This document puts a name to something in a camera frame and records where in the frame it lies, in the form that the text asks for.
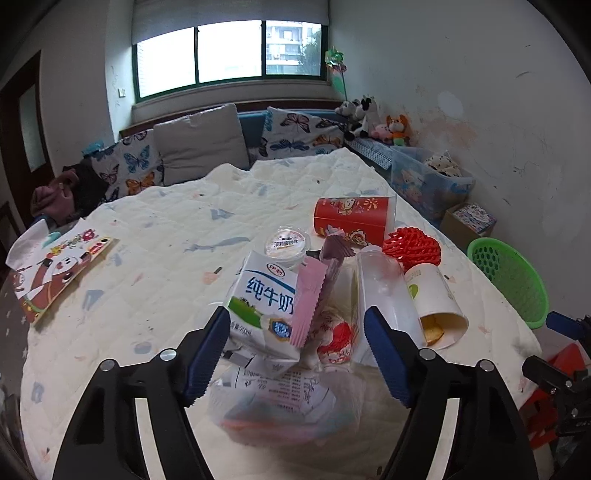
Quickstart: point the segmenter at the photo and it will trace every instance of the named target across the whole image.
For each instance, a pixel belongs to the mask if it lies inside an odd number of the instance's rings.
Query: paper cup
[[[404,278],[419,317],[424,319],[433,315],[445,331],[430,348],[441,350],[462,338],[468,330],[468,319],[460,310],[437,266],[431,263],[416,265],[406,272]]]
[[[314,230],[321,236],[343,230],[360,247],[384,243],[394,231],[396,197],[321,198],[314,209]]]

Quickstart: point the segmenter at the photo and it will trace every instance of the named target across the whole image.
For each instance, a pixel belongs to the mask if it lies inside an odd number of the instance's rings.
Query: gray pillow
[[[154,135],[166,186],[200,179],[223,163],[249,167],[233,103],[154,125]]]

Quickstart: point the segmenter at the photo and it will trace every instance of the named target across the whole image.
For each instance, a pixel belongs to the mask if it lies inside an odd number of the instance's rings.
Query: yogurt lid
[[[293,260],[306,254],[310,237],[299,228],[280,227],[267,239],[265,255],[278,260]]]

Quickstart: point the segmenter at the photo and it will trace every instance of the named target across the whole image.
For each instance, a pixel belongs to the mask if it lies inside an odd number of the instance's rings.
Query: clothing
[[[49,215],[58,225],[67,223],[74,213],[74,195],[71,188],[78,184],[76,172],[67,170],[49,185],[37,187],[31,198],[31,215]]]

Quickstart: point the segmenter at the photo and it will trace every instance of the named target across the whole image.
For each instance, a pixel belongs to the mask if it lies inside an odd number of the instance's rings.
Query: wall
[[[107,0],[59,2],[22,43],[0,81],[1,89],[41,50],[41,118],[55,173],[80,161],[81,150],[91,142],[113,141],[105,86],[108,6]],[[12,202],[4,169],[0,168],[0,203],[7,199]]]
[[[237,83],[221,83],[186,90],[140,102],[133,107],[133,122],[182,112],[194,108],[218,105],[225,102],[249,102],[271,99],[336,99],[327,82],[319,80],[251,80]]]
[[[350,96],[374,95],[410,116],[420,145],[449,148],[551,308],[591,313],[591,85],[555,29],[526,0],[334,4]]]
[[[132,69],[131,20],[134,0],[110,0],[105,33],[105,79],[111,130],[115,140],[128,127],[135,103]],[[125,90],[120,98],[118,89]]]
[[[31,30],[47,15],[60,0],[25,0],[3,2],[0,31],[0,78],[10,65],[13,55]]]

